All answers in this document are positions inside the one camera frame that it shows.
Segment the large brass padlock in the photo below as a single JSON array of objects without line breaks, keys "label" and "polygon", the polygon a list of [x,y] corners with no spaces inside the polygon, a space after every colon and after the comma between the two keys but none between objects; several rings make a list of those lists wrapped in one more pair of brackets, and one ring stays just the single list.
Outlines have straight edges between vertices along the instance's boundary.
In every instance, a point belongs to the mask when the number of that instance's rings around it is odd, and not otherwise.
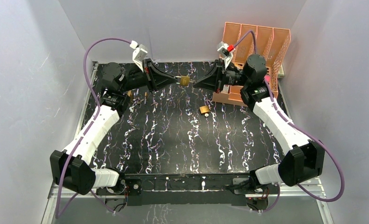
[{"label": "large brass padlock", "polygon": [[129,97],[129,99],[130,99],[130,103],[132,103],[132,104],[137,104],[137,105],[139,105],[141,102],[142,102],[142,99],[140,99],[138,96],[137,96],[137,93],[136,92],[134,92],[134,91],[128,91],[127,92],[127,95],[128,95],[128,97]]}]

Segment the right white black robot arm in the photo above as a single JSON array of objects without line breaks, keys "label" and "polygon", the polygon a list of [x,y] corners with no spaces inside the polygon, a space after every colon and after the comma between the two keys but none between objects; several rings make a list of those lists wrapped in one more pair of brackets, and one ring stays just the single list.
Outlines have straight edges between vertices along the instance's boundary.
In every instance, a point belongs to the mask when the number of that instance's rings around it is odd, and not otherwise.
[{"label": "right white black robot arm", "polygon": [[262,193],[268,184],[294,186],[321,175],[325,151],[321,144],[292,126],[288,116],[280,108],[265,81],[268,69],[266,60],[259,54],[248,56],[243,68],[227,66],[216,60],[210,72],[193,83],[193,87],[217,92],[224,85],[239,85],[240,96],[278,141],[284,158],[279,164],[252,170],[249,179],[234,184],[234,189],[245,186],[255,193]]}]

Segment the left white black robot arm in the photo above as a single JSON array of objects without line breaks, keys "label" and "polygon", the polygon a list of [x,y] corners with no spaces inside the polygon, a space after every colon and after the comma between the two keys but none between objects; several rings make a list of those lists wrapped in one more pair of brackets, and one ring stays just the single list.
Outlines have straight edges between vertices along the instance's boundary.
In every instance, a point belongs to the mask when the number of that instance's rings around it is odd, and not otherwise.
[{"label": "left white black robot arm", "polygon": [[150,59],[132,64],[122,71],[118,63],[108,63],[99,71],[101,98],[97,107],[74,140],[50,156],[53,181],[60,188],[86,195],[93,189],[107,187],[114,194],[124,192],[126,182],[115,168],[90,168],[99,144],[120,120],[130,103],[129,91],[147,87],[150,92],[175,84],[178,78],[159,70]]}]

